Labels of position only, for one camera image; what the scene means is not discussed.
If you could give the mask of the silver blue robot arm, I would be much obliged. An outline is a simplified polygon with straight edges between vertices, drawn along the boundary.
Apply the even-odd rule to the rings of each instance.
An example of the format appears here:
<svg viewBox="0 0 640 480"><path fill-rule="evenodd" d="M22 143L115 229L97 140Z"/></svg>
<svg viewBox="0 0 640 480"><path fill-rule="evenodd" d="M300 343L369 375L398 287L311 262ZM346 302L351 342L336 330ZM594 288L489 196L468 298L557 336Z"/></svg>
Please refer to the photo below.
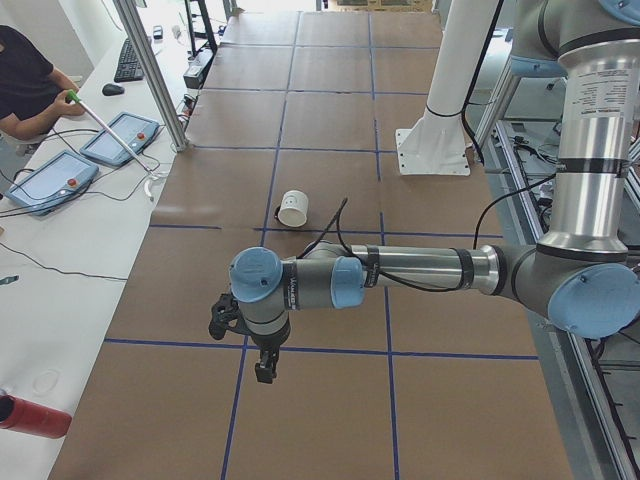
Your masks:
<svg viewBox="0 0 640 480"><path fill-rule="evenodd" d="M248 335L257 379L276 378L293 310L355 307L367 289L432 293L476 289L512 299L569 333L598 339L639 313L639 279L618 225L639 89L635 1L522 1L513 61L567 78L549 230L532 246L433 249L318 241L281 259L253 247L229 268L231 291L212 310L214 338Z"/></svg>

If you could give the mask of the person's hand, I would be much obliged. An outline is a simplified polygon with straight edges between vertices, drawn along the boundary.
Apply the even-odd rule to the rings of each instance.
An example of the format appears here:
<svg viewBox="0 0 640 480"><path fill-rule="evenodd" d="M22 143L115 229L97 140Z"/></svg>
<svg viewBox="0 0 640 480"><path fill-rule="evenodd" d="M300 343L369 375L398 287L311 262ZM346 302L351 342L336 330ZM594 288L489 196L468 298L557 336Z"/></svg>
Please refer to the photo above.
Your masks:
<svg viewBox="0 0 640 480"><path fill-rule="evenodd" d="M58 116L80 116L85 110L79 104L73 102L69 97L70 91L63 90L52 103L53 111Z"/></svg>

